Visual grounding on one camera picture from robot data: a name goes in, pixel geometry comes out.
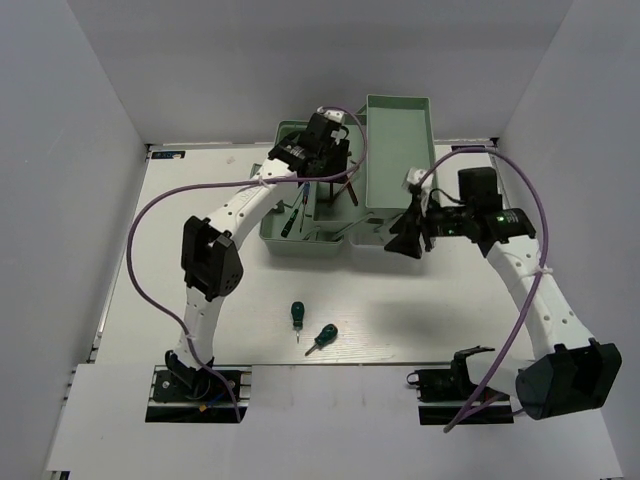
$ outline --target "cable tie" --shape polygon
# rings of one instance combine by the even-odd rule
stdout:
[[[536,265],[529,273],[525,273],[524,275],[520,275],[520,280],[527,277],[533,277],[536,273],[542,273],[543,275],[551,275],[553,273],[553,268],[549,267],[541,267],[540,265]]]
[[[263,187],[268,187],[269,186],[269,184],[264,181],[264,178],[262,178],[262,172],[258,172],[258,183],[260,185],[262,185]]]

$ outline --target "green toolbox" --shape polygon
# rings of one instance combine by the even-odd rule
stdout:
[[[284,211],[271,211],[260,224],[260,238],[272,255],[328,258],[338,254],[347,234],[371,238],[372,244],[377,245],[390,238],[388,229],[411,200],[402,188],[408,170],[426,169],[435,162],[429,99],[369,95],[366,106],[357,114],[366,125],[369,149],[367,160],[350,178],[351,192],[342,191],[335,196],[341,184],[313,182],[302,231],[300,209],[289,233],[283,237],[283,228],[292,218],[299,193],[285,199]],[[275,142],[304,130],[306,125],[305,121],[281,122]],[[351,167],[362,154],[363,141],[352,119],[346,120],[345,127]],[[259,167],[254,165],[252,176]]]

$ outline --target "white wall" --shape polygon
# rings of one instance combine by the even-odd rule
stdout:
[[[622,352],[603,414],[629,479],[640,478],[639,116],[640,4],[576,0],[502,139],[547,206],[569,302]],[[532,208],[509,177],[510,199]]]
[[[0,465],[40,478],[87,358],[144,146],[63,0],[0,14]]]
[[[318,105],[430,96],[499,135],[571,0],[69,0],[143,140],[272,140]]]

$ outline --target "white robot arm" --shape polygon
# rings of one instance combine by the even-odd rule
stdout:
[[[185,270],[187,304],[178,344],[165,354],[171,373],[191,391],[213,362],[213,335],[224,298],[242,279],[238,251],[249,232],[264,216],[298,187],[297,178],[338,177],[346,181],[349,140],[340,138],[344,112],[321,109],[305,131],[286,136],[270,152],[258,173],[257,185],[238,191],[204,219],[191,217],[184,226],[181,265]],[[279,178],[288,182],[270,183]]]
[[[538,267],[535,230],[520,209],[504,210],[492,168],[458,172],[460,201],[441,207],[431,185],[420,183],[424,170],[412,170],[405,187],[413,200],[392,229],[397,236],[386,250],[419,258],[436,237],[466,236],[500,275],[518,310],[532,289]],[[604,404],[621,366],[613,344],[600,345],[569,306],[550,269],[543,269],[538,290],[525,317],[533,360],[507,356],[488,386],[518,398],[526,413],[541,419]],[[493,348],[457,352],[451,363],[454,381],[470,394],[497,356]]]
[[[278,159],[267,159],[254,178],[295,176],[296,172],[289,169],[289,164]],[[295,192],[296,188],[296,183],[274,183],[240,190],[223,207],[207,215],[207,225],[226,234],[239,250],[249,232],[279,201]],[[198,224],[200,221],[196,219],[192,222]],[[231,273],[224,279],[224,283],[229,282],[229,286],[235,288],[241,278],[241,272]],[[184,322],[189,329],[198,357],[208,362],[213,358],[213,334],[226,295],[207,299],[207,293],[200,290],[196,283],[197,281],[187,286]],[[191,354],[184,332],[180,335],[178,345],[173,352],[185,366],[199,368]]]

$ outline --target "screwdriver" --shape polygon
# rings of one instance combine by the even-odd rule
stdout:
[[[304,223],[304,216],[307,212],[307,202],[309,201],[309,191],[311,190],[311,184],[305,182],[302,186],[302,218],[300,219],[300,233],[302,233],[302,224]]]
[[[300,189],[300,193],[296,197],[296,200],[293,202],[292,207],[294,207],[295,204],[298,203],[300,196],[304,194],[304,185]],[[298,216],[298,212],[300,211],[300,205],[298,205],[296,209],[291,213],[289,220],[287,220],[287,223],[285,223],[284,228],[282,229],[282,232],[280,232],[280,235],[282,236],[282,238],[287,238],[289,236],[289,232],[291,232],[291,227],[293,227],[293,224],[295,223],[296,218]]]
[[[293,328],[296,330],[296,339],[300,343],[300,330],[302,330],[302,319],[304,318],[304,303],[293,302],[291,304],[291,318],[293,318]]]
[[[313,347],[307,350],[307,353],[305,353],[304,356],[308,357],[311,354],[311,352],[313,352],[316,349],[322,350],[322,347],[333,342],[337,336],[338,336],[338,328],[333,323],[326,325],[320,332],[320,335],[318,335],[313,340],[314,341]]]
[[[289,220],[287,220],[287,223],[284,224],[284,228],[282,229],[282,232],[280,232],[280,235],[283,238],[287,238],[289,236],[289,232],[291,231],[291,227],[293,227],[293,224],[296,221],[296,217],[298,216],[298,210],[300,210],[300,207],[296,208],[293,211],[293,213],[289,217]]]

